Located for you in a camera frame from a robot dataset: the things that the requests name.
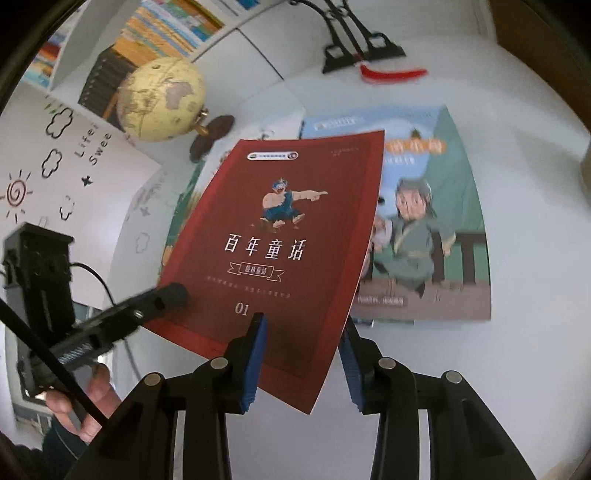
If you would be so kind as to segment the black book set row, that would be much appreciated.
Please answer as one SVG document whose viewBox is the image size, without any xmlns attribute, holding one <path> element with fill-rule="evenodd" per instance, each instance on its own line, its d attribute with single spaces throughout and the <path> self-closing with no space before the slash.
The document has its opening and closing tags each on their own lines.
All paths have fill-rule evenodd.
<svg viewBox="0 0 591 480">
<path fill-rule="evenodd" d="M 122 131 L 116 113 L 118 89 L 134 70 L 112 47 L 103 50 L 86 78 L 78 104 Z"/>
</svg>

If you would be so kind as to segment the yellow desk globe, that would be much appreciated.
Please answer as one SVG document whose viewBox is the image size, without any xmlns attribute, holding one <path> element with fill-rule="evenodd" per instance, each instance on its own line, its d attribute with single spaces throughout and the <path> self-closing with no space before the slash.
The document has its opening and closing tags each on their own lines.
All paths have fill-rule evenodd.
<svg viewBox="0 0 591 480">
<path fill-rule="evenodd" d="M 204 77 L 193 63 L 160 57 L 127 75 L 117 91 L 116 115 L 132 139 L 162 142 L 191 132 L 192 162 L 201 160 L 214 143 L 230 132 L 235 117 L 209 117 Z"/>
</svg>

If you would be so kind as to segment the white rabbit cover book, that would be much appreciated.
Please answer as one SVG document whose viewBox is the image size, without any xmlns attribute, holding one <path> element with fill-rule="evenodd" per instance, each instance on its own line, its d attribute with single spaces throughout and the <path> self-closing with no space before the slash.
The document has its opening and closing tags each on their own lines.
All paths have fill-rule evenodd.
<svg viewBox="0 0 591 480">
<path fill-rule="evenodd" d="M 185 190 L 179 195 L 160 259 L 160 273 L 166 266 L 179 235 L 202 195 L 202 188 L 197 184 L 204 173 L 205 163 L 204 159 L 197 161 Z"/>
</svg>

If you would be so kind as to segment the Tang poetry blue book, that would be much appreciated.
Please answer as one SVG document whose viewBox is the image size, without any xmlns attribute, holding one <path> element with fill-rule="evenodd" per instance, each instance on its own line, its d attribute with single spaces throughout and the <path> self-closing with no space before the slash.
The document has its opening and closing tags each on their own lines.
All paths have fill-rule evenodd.
<svg viewBox="0 0 591 480">
<path fill-rule="evenodd" d="M 370 131 L 385 134 L 383 169 L 353 318 L 489 320 L 485 222 L 448 108 L 394 105 L 308 117 L 301 138 Z"/>
</svg>

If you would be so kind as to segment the red tassel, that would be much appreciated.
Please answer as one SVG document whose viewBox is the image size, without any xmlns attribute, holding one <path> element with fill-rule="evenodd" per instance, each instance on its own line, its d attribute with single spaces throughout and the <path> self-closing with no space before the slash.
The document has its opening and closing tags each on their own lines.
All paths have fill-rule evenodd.
<svg viewBox="0 0 591 480">
<path fill-rule="evenodd" d="M 407 83 L 429 74 L 427 69 L 379 71 L 370 68 L 367 64 L 361 64 L 359 69 L 363 81 L 375 84 Z"/>
</svg>

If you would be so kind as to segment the red fairy tale book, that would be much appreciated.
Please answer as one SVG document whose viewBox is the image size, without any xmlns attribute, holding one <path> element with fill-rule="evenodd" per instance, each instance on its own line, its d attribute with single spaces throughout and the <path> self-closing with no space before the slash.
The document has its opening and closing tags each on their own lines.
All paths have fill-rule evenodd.
<svg viewBox="0 0 591 480">
<path fill-rule="evenodd" d="M 187 306 L 151 321 L 205 358 L 266 318 L 264 391 L 310 413 L 325 383 L 370 243 L 384 133 L 235 145 L 160 275 Z"/>
</svg>

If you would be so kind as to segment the white bookshelf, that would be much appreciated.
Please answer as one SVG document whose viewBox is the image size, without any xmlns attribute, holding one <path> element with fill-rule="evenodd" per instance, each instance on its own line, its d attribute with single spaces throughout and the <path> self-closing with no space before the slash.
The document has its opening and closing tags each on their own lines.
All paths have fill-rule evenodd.
<svg viewBox="0 0 591 480">
<path fill-rule="evenodd" d="M 196 60 L 276 1 L 79 1 L 58 22 L 22 80 L 115 127 L 117 90 L 160 57 Z"/>
</svg>

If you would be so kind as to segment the embroidered round fan on stand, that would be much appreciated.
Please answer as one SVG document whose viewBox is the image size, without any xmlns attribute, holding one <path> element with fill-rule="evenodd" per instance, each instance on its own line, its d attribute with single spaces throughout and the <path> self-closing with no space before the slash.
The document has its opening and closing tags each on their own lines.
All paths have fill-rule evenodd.
<svg viewBox="0 0 591 480">
<path fill-rule="evenodd" d="M 304 5 L 324 20 L 331 42 L 324 48 L 322 74 L 339 71 L 362 62 L 403 58 L 406 52 L 400 45 L 380 32 L 370 30 L 353 12 L 349 1 L 325 0 L 325 7 L 313 1 L 290 0 L 290 6 Z"/>
</svg>

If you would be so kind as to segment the yellow orange book row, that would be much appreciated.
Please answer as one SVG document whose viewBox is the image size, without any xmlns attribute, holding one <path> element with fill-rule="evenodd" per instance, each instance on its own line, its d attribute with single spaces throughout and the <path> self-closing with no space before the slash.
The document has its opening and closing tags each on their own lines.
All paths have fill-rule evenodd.
<svg viewBox="0 0 591 480">
<path fill-rule="evenodd" d="M 160 57 L 188 58 L 224 23 L 197 1 L 141 1 L 112 48 L 134 66 Z"/>
</svg>

